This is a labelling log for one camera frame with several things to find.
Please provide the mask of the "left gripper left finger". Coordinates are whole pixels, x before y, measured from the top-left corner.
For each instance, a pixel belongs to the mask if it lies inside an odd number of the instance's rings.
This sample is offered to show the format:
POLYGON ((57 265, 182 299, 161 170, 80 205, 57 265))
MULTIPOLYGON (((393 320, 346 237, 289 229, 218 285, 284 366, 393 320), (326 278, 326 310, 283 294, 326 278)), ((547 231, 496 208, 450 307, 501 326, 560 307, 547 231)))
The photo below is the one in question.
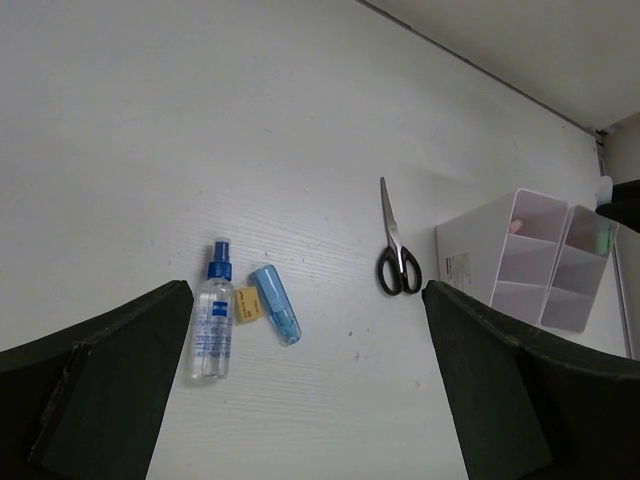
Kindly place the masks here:
POLYGON ((2 478, 145 478, 192 306, 173 280, 2 351, 2 478))

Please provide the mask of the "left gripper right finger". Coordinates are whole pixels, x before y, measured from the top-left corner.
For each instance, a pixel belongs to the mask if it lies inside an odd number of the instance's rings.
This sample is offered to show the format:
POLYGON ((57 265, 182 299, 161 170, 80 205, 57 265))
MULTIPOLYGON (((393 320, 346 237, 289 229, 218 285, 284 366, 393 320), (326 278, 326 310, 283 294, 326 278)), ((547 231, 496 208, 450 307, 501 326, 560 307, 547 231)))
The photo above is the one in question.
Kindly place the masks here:
POLYGON ((638 478, 638 361, 441 281, 429 281, 422 300, 469 478, 638 478))

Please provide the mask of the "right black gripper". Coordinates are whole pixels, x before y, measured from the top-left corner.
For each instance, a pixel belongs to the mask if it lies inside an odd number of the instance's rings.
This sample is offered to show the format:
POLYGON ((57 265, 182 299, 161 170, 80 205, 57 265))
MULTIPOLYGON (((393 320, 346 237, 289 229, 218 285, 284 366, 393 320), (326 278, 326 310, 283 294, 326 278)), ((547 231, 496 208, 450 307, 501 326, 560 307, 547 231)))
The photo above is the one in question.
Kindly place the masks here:
POLYGON ((640 232, 640 181, 615 184, 602 176, 596 194, 596 213, 632 231, 640 232))

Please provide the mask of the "green highlighter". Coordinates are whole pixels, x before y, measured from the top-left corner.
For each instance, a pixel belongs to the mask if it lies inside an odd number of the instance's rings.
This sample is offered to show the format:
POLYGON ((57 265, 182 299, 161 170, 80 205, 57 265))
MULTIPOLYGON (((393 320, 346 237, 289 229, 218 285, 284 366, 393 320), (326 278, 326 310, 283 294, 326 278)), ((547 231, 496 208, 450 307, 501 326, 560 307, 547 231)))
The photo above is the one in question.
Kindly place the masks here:
POLYGON ((607 219, 596 222, 594 253, 601 257, 608 257, 615 242, 617 226, 607 219))

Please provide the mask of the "pink red pen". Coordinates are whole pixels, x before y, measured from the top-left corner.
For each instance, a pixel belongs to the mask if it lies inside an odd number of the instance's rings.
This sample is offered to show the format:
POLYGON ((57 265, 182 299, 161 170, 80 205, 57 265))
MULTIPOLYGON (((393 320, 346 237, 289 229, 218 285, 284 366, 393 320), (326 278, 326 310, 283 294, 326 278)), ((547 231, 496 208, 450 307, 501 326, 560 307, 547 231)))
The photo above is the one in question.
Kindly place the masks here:
POLYGON ((510 222, 508 233, 510 235, 516 234, 523 226, 523 221, 520 219, 514 219, 510 222))

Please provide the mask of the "blue spray bottle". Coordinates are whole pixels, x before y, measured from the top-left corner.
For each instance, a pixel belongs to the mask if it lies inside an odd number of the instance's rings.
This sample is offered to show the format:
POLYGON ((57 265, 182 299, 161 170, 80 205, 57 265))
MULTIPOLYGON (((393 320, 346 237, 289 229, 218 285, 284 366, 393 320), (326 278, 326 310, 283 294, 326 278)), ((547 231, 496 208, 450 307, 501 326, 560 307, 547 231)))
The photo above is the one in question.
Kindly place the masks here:
POLYGON ((194 293, 189 375, 195 380, 228 375, 235 299, 230 246, 227 238, 215 240, 206 279, 194 293))

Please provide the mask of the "yellow eraser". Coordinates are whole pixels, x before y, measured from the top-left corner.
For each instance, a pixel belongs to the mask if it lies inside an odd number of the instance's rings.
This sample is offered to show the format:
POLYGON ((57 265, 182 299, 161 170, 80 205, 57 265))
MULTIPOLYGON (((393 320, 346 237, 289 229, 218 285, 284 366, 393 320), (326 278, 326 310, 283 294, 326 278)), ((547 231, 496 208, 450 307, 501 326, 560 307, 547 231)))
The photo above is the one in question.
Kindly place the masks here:
POLYGON ((263 316, 262 306, 255 286, 247 286, 235 292, 236 321, 250 323, 263 316))

